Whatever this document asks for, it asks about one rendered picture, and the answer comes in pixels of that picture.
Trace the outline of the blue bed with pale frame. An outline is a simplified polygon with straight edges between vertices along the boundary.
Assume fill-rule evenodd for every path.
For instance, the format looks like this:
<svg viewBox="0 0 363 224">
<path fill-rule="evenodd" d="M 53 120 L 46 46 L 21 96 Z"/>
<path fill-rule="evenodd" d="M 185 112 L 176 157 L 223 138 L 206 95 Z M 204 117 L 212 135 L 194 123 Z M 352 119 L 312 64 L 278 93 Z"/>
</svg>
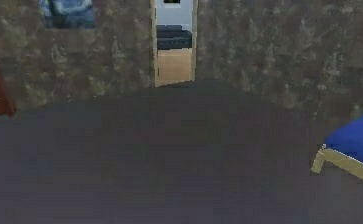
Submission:
<svg viewBox="0 0 363 224">
<path fill-rule="evenodd" d="M 363 116 L 338 128 L 319 147 L 311 171 L 320 173 L 325 162 L 363 180 Z"/>
</svg>

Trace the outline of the blue framed wall picture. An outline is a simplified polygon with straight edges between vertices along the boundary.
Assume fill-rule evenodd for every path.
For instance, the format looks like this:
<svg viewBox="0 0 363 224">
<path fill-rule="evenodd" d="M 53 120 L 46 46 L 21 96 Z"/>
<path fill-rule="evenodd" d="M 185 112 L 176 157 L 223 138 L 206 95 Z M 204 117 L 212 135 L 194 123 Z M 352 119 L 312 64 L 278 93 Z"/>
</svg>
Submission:
<svg viewBox="0 0 363 224">
<path fill-rule="evenodd" d="M 92 0 L 39 0 L 46 28 L 91 29 L 95 27 Z"/>
</svg>

